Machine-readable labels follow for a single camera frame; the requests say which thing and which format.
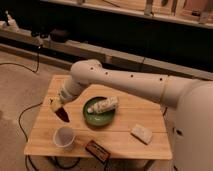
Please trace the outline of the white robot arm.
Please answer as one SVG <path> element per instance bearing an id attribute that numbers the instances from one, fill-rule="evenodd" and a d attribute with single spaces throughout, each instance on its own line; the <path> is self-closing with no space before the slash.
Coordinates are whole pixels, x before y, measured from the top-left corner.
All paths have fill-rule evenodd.
<path id="1" fill-rule="evenodd" d="M 213 171 L 213 81 L 108 70 L 96 59 L 74 63 L 51 101 L 63 121 L 63 106 L 92 84 L 101 84 L 171 107 L 176 113 L 173 165 L 177 171 Z"/>

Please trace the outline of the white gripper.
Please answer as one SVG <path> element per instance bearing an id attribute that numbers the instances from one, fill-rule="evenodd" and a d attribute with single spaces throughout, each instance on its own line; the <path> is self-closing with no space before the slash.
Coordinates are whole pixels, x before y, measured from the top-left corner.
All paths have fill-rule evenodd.
<path id="1" fill-rule="evenodd" d="M 80 95 L 80 85 L 72 79 L 67 79 L 59 90 L 59 98 L 50 100 L 50 108 L 53 112 L 63 107 L 62 102 L 71 102 Z"/>

